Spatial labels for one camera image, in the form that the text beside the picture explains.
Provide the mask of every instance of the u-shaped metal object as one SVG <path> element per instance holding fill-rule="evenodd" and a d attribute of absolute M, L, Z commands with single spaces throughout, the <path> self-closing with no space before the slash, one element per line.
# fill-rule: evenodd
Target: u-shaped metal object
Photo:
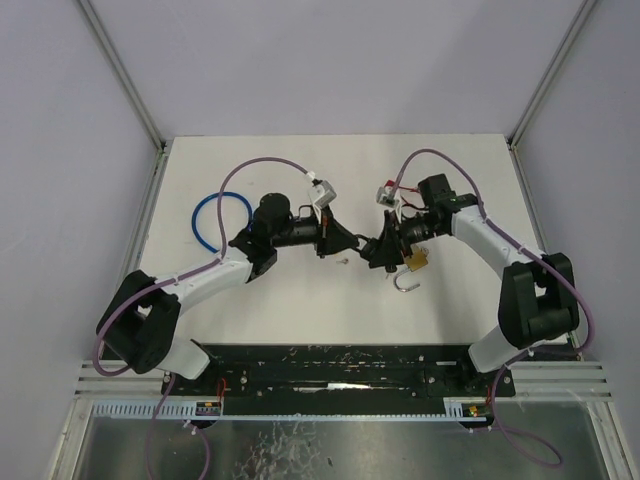
<path fill-rule="evenodd" d="M 418 288 L 420 286 L 420 283 L 414 283 L 413 285 L 409 286 L 409 287 L 401 287 L 400 285 L 398 285 L 398 278 L 401 277 L 402 275 L 404 275 L 405 273 L 409 273 L 411 272 L 410 268 L 406 268 L 404 270 L 402 270 L 401 272 L 396 273 L 393 276 L 393 286 L 396 287 L 396 290 L 398 290 L 399 292 L 402 293 L 407 293 L 410 292 L 411 290 L 415 290 L 416 288 Z"/>

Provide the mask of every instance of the metal hook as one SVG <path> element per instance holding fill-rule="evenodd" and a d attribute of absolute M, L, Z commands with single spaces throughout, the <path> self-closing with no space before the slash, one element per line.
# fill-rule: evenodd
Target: metal hook
<path fill-rule="evenodd" d="M 411 271 L 410 268 L 406 268 L 405 270 L 402 270 L 401 272 L 398 272 L 393 276 L 393 286 L 396 287 L 396 290 L 398 290 L 399 292 L 407 293 L 407 292 L 410 292 L 411 290 L 415 290 L 416 288 L 418 288 L 420 286 L 420 283 L 415 283 L 415 284 L 411 285 L 410 287 L 406 287 L 406 288 L 403 288 L 403 287 L 398 285 L 398 278 L 401 275 L 404 275 L 405 273 L 409 273 L 410 271 Z"/>

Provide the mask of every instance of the white table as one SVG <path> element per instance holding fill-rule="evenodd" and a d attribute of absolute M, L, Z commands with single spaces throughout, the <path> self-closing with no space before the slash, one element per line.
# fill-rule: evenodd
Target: white table
<path fill-rule="evenodd" d="M 191 232 L 192 211 L 218 191 L 233 167 L 258 156 L 295 160 L 329 180 L 338 192 L 331 205 L 337 220 L 354 233 L 377 237 L 383 213 L 374 200 L 376 190 L 422 147 L 459 161 L 476 180 L 492 217 L 520 240 L 536 244 L 501 135 L 181 137 L 171 149 L 141 268 L 160 275 L 210 258 Z M 403 184 L 415 186 L 438 173 L 447 174 L 458 194 L 471 191 L 460 174 L 431 155 L 414 160 Z M 254 207 L 266 193 L 284 193 L 294 212 L 308 203 L 307 188 L 298 171 L 277 164 L 250 166 L 228 187 Z M 244 207 L 227 198 L 223 210 L 233 238 L 246 222 Z M 214 202 L 201 211 L 199 225 L 205 238 L 218 245 Z M 312 246 L 280 249 L 266 275 L 193 308 L 181 318 L 178 331 L 203 343 L 453 344 L 480 339 L 497 324 L 498 278 L 454 238 L 426 246 L 429 265 L 401 277 L 422 284 L 410 293 L 396 291 L 384 269 L 369 270 L 356 252 L 321 260 Z"/>

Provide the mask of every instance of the robotic arm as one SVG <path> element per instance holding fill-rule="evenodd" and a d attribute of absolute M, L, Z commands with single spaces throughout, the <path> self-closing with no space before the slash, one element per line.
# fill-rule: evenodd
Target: robotic arm
<path fill-rule="evenodd" d="M 394 272 L 412 254 L 412 244 L 450 235 L 487 262 L 502 280 L 498 326 L 469 348 L 467 361 L 473 370 L 496 370 L 522 350 L 578 327 L 575 298 L 486 224 L 475 195 L 456 195 L 445 175 L 429 177 L 418 188 L 426 213 L 400 222 L 396 212 L 385 211 L 382 234 L 362 248 L 361 257 L 370 268 L 385 267 Z M 573 284 L 573 270 L 566 256 L 530 250 Z M 536 287 L 544 293 L 538 295 Z"/>
<path fill-rule="evenodd" d="M 280 193 L 265 195 L 250 224 L 229 242 L 225 257 L 215 268 L 211 260 L 182 272 L 153 278 L 137 270 L 125 277 L 98 323 L 100 331 L 115 309 L 135 293 L 181 273 L 203 267 L 189 279 L 164 287 L 131 305 L 109 328 L 105 344 L 134 372 L 159 368 L 195 379 L 209 364 L 209 356 L 192 340 L 176 337 L 178 319 L 191 307 L 231 287 L 251 282 L 277 261 L 277 247 L 312 244 L 320 258 L 358 247 L 358 239 L 346 230 L 329 207 L 336 197 L 327 182 L 314 181 L 309 191 L 313 213 L 294 217 L 289 199 Z"/>

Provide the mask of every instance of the small metal object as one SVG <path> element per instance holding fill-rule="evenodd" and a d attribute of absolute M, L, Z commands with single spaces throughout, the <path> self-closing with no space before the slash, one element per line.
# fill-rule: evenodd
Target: small metal object
<path fill-rule="evenodd" d="M 409 268 L 402 270 L 401 272 L 396 273 L 393 276 L 393 286 L 396 287 L 396 290 L 398 290 L 399 292 L 402 293 L 407 293 L 410 292 L 411 290 L 415 290 L 416 288 L 418 288 L 420 286 L 420 283 L 414 283 L 413 285 L 409 286 L 409 287 L 401 287 L 400 285 L 398 285 L 398 277 L 404 275 L 405 273 L 409 273 L 411 270 Z"/>

